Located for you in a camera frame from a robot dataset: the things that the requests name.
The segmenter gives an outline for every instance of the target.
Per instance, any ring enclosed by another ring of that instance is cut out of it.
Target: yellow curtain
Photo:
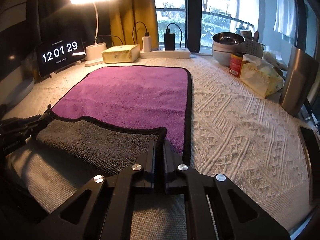
[[[134,44],[132,29],[134,23],[143,22],[152,38],[151,46],[159,47],[158,24],[155,0],[114,0],[110,2],[110,26],[111,35],[120,37],[125,44]],[[134,40],[142,49],[142,37],[145,35],[145,27],[137,23],[134,31]],[[117,38],[112,39],[115,46],[121,45]]]

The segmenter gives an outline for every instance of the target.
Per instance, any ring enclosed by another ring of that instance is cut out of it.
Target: red can
[[[236,77],[240,76],[241,73],[241,68],[242,68],[242,57],[243,57],[243,53],[233,53],[231,54],[231,61],[230,61],[230,69],[229,69],[229,73],[231,75],[234,75]]]

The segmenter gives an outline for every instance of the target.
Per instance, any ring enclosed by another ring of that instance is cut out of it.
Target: black charger
[[[174,33],[170,33],[170,29],[167,27],[164,34],[164,50],[174,50],[174,47]]]

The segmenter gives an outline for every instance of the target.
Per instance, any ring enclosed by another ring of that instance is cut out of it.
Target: white textured tablecloth
[[[184,67],[190,71],[191,162],[200,173],[226,174],[287,230],[307,216],[312,210],[308,172],[297,133],[303,123],[287,114],[276,99],[261,98],[212,57],[139,59],[133,65]],[[102,66],[72,66],[36,84],[5,118],[42,114],[49,103],[55,104],[87,73]],[[48,212],[95,174],[82,163],[32,140],[8,160]],[[149,197],[136,200],[132,239],[186,239],[182,196]]]

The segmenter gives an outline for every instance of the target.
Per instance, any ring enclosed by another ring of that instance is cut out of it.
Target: purple towel
[[[60,117],[90,116],[123,128],[164,126],[173,150],[182,155],[187,92],[183,68],[103,67],[76,84],[52,110]]]

